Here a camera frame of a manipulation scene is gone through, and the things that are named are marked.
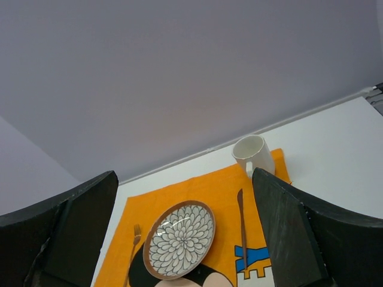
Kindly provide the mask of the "copper fork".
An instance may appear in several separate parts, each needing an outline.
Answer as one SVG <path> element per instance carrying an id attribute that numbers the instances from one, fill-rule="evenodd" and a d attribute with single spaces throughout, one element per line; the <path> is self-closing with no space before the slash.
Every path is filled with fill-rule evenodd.
<path id="1" fill-rule="evenodd" d="M 132 260 L 133 260 L 134 254 L 135 254 L 135 249 L 136 249 L 138 243 L 141 241 L 141 227 L 140 227 L 140 225 L 135 224 L 133 227 L 133 231 L 134 231 L 133 247 L 132 247 L 132 251 L 130 253 L 130 259 L 129 259 L 128 267 L 126 270 L 126 275 L 124 278 L 124 284 L 123 284 L 124 287 L 127 287 L 127 285 L 128 285 L 130 265 L 132 263 Z"/>

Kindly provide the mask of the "copper knife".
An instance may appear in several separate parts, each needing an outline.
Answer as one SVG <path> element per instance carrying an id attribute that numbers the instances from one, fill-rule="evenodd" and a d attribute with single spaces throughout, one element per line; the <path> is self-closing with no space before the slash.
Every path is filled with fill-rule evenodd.
<path id="1" fill-rule="evenodd" d="M 240 223 L 241 223 L 241 242 L 242 242 L 242 254 L 244 260 L 244 270 L 247 270 L 247 235 L 245 229 L 245 218 L 244 218 L 244 198 L 243 198 L 243 189 L 240 189 L 237 193 L 237 202 L 240 213 Z"/>

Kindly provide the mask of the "white ceramic mug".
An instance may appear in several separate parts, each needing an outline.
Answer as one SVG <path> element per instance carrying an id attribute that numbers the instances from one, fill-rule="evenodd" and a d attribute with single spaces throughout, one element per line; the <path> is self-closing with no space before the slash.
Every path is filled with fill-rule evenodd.
<path id="1" fill-rule="evenodd" d="M 234 144 L 232 156 L 249 178 L 256 168 L 275 174 L 275 163 L 264 137 L 248 135 Z"/>

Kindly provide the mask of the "floral patterned plate copper rim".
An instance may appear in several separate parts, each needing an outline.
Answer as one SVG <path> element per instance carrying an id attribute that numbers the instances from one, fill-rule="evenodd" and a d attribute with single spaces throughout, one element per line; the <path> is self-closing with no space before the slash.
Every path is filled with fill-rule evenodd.
<path id="1" fill-rule="evenodd" d="M 215 229 L 215 216 L 207 204 L 197 200 L 177 203 L 148 232 L 142 250 L 145 268 L 160 280 L 187 275 L 208 254 Z"/>

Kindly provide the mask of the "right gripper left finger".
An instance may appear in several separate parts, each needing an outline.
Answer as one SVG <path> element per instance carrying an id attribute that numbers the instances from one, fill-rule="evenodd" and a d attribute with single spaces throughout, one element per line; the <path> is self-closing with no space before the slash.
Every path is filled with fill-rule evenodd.
<path id="1" fill-rule="evenodd" d="M 1 216 L 1 286 L 90 286 L 114 208 L 115 172 Z"/>

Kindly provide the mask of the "orange Mickey Mouse placemat cloth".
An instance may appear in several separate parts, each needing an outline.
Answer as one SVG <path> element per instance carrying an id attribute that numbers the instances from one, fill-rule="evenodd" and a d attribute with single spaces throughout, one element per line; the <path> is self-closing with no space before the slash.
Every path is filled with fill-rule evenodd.
<path id="1" fill-rule="evenodd" d="M 247 270 L 241 242 L 237 193 L 243 189 L 247 235 Z M 187 275 L 160 280 L 145 268 L 142 250 L 148 232 L 160 215 L 186 200 L 207 204 L 215 216 L 215 236 L 202 262 Z M 269 252 L 256 208 L 250 179 L 234 164 L 173 185 L 144 179 L 140 185 L 117 190 L 109 234 L 104 241 L 100 269 L 93 286 L 123 286 L 133 247 L 135 224 L 141 227 L 130 265 L 127 286 L 273 286 Z"/>

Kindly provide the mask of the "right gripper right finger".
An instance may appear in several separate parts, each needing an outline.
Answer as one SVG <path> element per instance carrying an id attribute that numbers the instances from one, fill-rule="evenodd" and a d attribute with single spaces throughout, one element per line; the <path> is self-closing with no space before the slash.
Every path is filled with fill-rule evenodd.
<path id="1" fill-rule="evenodd" d="M 382 286 L 382 219 L 256 168 L 252 185 L 275 286 Z"/>

